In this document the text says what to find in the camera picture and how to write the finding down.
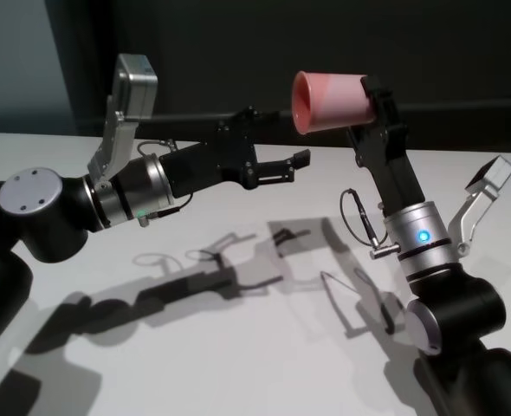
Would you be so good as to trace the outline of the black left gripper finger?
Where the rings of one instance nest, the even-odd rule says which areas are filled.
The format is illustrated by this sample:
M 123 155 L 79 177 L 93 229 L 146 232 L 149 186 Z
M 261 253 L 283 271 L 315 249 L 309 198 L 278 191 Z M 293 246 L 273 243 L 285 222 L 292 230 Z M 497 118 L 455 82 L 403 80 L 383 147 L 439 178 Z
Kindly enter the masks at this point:
M 242 126 L 267 126 L 281 121 L 281 112 L 260 112 L 248 106 L 233 115 L 233 123 Z
M 247 162 L 245 188 L 255 189 L 260 185 L 294 182 L 294 173 L 310 165 L 311 152 L 306 149 L 284 160 L 269 162 Z

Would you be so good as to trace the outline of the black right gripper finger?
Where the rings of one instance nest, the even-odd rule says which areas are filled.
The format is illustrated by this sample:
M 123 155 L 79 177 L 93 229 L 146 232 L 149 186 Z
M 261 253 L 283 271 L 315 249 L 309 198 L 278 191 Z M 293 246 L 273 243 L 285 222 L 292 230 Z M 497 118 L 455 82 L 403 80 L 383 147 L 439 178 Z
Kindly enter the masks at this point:
M 351 143 L 353 151 L 355 153 L 355 162 L 358 167 L 363 167 L 363 161 L 360 154 L 360 142 L 362 140 L 362 128 L 361 127 L 349 127 L 347 128 L 347 137 Z
M 365 96 L 369 99 L 374 114 L 374 120 L 370 123 L 373 127 L 384 127 L 406 133 L 406 123 L 403 121 L 393 92 L 384 86 L 375 75 L 365 75 L 360 81 Z

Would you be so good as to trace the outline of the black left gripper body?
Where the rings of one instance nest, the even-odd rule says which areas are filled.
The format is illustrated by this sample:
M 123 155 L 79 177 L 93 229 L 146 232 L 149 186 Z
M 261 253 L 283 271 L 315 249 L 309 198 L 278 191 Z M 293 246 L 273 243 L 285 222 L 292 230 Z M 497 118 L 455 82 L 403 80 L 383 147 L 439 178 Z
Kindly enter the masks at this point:
M 256 151 L 248 129 L 245 120 L 228 120 L 196 145 L 161 156 L 172 195 L 181 198 L 227 181 L 256 188 Z

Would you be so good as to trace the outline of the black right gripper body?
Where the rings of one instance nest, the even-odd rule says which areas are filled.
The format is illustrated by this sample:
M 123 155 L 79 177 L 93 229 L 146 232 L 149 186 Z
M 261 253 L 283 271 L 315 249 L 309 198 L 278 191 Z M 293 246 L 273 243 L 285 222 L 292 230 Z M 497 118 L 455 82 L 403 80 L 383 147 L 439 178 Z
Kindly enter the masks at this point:
M 407 136 L 406 125 L 357 128 L 357 161 L 372 175 L 385 215 L 425 201 L 406 153 Z

